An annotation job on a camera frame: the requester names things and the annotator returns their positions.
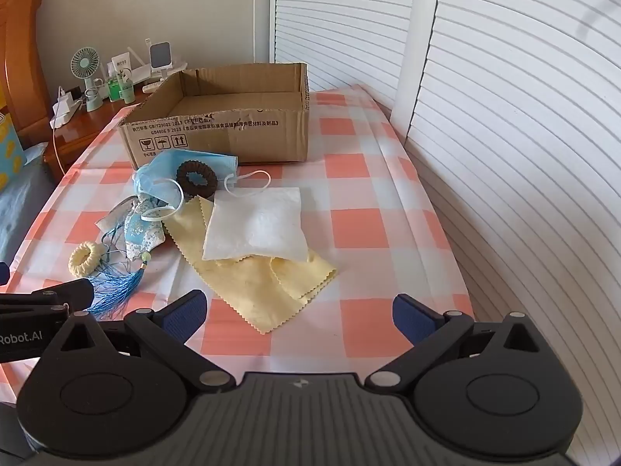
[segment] beige wall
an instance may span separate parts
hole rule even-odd
[[[107,61],[131,46],[146,61],[145,38],[169,40],[192,67],[253,60],[253,0],[43,0],[37,42],[53,97],[78,85],[73,53],[92,46]]]

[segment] red and white tablecloth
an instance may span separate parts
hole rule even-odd
[[[115,130],[130,109],[119,112],[68,171],[19,249],[4,292],[71,280],[73,249],[99,240],[94,222],[133,194],[132,168]],[[336,266],[336,279],[296,317],[261,335],[213,295],[167,240],[154,249],[126,308],[158,310],[192,289],[204,290],[209,316],[187,344],[238,380],[246,371],[365,377],[410,347],[392,325],[392,299],[400,292],[440,312],[472,313],[414,165],[375,102],[354,87],[312,94],[310,110],[308,161],[260,168],[269,171],[272,186],[300,188],[309,247]],[[242,185],[262,185],[261,177]],[[35,363],[2,365],[0,399],[15,399]]]

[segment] white cloth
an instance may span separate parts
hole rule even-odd
[[[236,188],[216,191],[207,225],[203,260],[257,255],[305,262],[308,245],[300,224],[299,188]]]

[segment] blue face mask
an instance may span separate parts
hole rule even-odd
[[[177,169],[186,161],[198,161],[209,166],[218,177],[218,181],[224,183],[228,176],[228,183],[237,176],[237,157],[211,152],[198,152],[189,150],[171,149],[161,152],[153,158],[148,165],[141,166],[134,173],[134,193],[147,193],[169,205],[177,206],[181,202],[179,189],[171,181],[160,179],[177,178]]]

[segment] yellow scrunchie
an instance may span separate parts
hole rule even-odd
[[[100,243],[80,243],[69,257],[69,272],[77,278],[90,275],[105,253],[106,247]]]

